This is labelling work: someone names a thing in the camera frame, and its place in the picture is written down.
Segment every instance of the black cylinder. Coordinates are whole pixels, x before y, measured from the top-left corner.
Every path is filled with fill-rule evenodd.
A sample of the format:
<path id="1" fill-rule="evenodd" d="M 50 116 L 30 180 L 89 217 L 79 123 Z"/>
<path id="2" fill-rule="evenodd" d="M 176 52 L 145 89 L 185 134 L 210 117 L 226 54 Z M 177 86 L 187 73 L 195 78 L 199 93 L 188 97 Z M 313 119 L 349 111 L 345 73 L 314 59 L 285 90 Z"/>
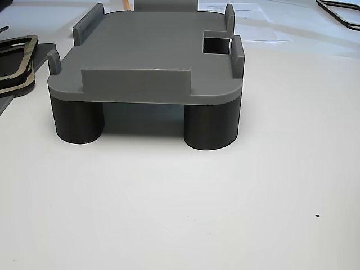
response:
<path id="1" fill-rule="evenodd" d="M 64 141 L 95 141 L 104 128 L 102 102 L 63 101 L 50 95 L 56 133 Z"/>
<path id="2" fill-rule="evenodd" d="M 240 105 L 241 96 L 220 105 L 185 105 L 185 142 L 199 150 L 232 143 L 239 129 Z"/>

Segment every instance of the white table surface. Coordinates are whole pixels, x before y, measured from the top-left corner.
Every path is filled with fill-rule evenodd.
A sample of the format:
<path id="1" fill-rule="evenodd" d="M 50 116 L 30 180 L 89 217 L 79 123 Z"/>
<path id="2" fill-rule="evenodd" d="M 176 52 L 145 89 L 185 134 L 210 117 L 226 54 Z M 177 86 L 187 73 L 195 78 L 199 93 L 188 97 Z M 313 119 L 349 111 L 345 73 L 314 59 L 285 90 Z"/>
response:
<path id="1" fill-rule="evenodd" d="M 0 116 L 0 269 L 360 269 L 360 33 L 309 1 L 259 4 L 293 42 L 244 44 L 239 135 L 220 150 L 188 147 L 166 105 L 108 105 L 98 140 L 66 143 L 37 71 Z M 15 0 L 0 38 L 64 57 L 92 6 Z"/>

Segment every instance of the gray plastic stand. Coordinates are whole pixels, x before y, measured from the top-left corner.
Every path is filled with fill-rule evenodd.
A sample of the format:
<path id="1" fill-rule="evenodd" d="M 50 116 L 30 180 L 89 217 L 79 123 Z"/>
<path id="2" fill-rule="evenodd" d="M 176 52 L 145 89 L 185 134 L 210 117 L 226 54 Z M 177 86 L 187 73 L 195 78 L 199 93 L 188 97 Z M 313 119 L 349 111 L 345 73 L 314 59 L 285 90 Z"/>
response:
<path id="1" fill-rule="evenodd" d="M 231 4 L 225 15 L 198 12 L 196 0 L 135 0 L 134 11 L 106 15 L 97 4 L 73 27 L 75 46 L 64 59 L 56 51 L 48 55 L 58 135 L 72 143 L 95 140 L 104 126 L 102 102 L 184 104 L 190 146 L 230 144 L 239 125 L 245 61 L 234 24 Z M 81 117 L 93 136 L 80 135 Z"/>

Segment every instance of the white paper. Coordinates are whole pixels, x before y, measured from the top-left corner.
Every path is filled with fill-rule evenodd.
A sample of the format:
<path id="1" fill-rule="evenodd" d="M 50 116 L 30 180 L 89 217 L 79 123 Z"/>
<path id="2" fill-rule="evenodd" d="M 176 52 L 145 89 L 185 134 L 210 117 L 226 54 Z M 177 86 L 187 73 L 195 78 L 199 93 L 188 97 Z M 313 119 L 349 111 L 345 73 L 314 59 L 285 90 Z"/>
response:
<path id="1" fill-rule="evenodd" d="M 268 18 L 257 3 L 232 4 L 235 11 L 235 34 L 243 41 L 291 41 L 284 33 L 276 33 Z M 213 11 L 224 14 L 224 3 L 201 3 L 199 11 Z"/>

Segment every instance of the square hole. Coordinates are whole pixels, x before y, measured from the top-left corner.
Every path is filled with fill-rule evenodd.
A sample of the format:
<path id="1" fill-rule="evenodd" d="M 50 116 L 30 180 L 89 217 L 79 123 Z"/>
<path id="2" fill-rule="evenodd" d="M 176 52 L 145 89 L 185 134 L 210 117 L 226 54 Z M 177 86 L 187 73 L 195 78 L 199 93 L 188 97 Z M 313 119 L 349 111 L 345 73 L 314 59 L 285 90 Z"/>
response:
<path id="1" fill-rule="evenodd" d="M 230 39 L 204 38 L 203 53 L 228 55 L 229 51 L 230 51 Z"/>

